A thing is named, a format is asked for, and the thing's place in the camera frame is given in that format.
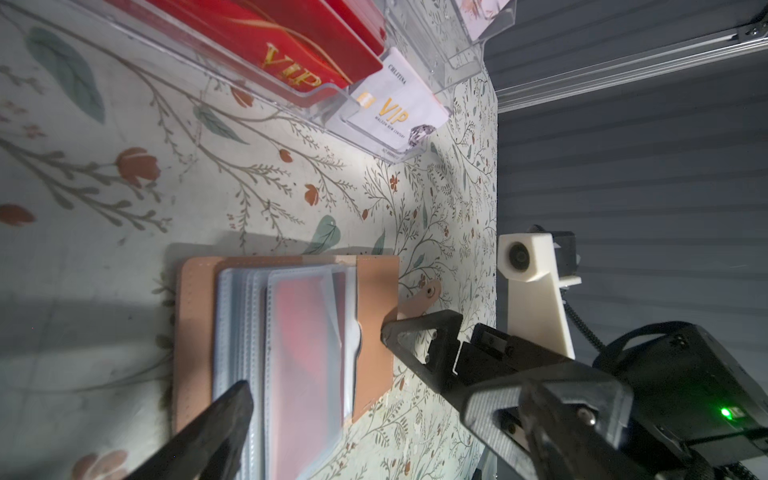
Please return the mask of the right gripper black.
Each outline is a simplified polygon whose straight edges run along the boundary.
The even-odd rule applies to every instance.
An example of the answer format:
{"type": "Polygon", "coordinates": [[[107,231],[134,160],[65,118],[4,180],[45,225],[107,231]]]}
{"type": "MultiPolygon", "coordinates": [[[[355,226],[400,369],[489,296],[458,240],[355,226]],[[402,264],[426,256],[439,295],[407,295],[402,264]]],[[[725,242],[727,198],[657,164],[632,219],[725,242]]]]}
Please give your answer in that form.
{"type": "Polygon", "coordinates": [[[441,310],[385,323],[381,341],[426,386],[450,396],[461,423],[533,479],[632,479],[619,451],[632,390],[529,340],[441,310]]]}

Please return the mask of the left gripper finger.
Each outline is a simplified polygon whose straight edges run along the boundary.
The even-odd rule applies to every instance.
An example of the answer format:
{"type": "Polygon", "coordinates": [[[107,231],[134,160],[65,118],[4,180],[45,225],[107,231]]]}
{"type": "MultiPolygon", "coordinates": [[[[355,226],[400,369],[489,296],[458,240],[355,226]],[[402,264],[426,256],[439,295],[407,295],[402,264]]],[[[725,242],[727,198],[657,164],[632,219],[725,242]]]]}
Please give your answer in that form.
{"type": "Polygon", "coordinates": [[[235,478],[253,410],[249,383],[234,383],[127,479],[235,478]]]}

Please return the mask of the pink leather card wallet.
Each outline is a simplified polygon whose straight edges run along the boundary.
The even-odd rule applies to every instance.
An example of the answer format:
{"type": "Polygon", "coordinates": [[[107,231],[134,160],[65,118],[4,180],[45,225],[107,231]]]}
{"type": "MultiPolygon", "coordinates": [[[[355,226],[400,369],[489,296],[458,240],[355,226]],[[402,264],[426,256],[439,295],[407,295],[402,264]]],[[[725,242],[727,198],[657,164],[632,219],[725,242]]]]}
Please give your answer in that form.
{"type": "Polygon", "coordinates": [[[241,479],[306,479],[393,382],[384,324],[424,314],[438,281],[398,298],[394,255],[194,257],[179,271],[173,428],[239,381],[254,410],[241,479]]]}

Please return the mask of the clear acrylic card display stand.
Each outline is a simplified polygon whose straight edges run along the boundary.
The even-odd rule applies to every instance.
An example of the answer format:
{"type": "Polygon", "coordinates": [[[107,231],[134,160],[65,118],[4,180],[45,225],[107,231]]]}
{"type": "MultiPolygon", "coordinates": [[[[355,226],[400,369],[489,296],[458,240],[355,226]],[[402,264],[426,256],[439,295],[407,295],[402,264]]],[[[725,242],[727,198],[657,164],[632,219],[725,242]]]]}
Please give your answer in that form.
{"type": "Polygon", "coordinates": [[[85,1],[121,32],[400,163],[456,115],[513,1],[85,1]]]}

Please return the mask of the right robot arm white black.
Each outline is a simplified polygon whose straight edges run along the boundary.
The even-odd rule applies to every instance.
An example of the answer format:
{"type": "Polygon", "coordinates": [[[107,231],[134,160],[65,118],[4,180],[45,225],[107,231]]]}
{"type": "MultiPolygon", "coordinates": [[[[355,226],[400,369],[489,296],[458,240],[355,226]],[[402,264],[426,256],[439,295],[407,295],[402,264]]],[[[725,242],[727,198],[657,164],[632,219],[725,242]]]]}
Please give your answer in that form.
{"type": "Polygon", "coordinates": [[[589,365],[443,310],[383,344],[525,479],[745,479],[767,452],[767,396],[705,329],[665,322],[589,365]]]}

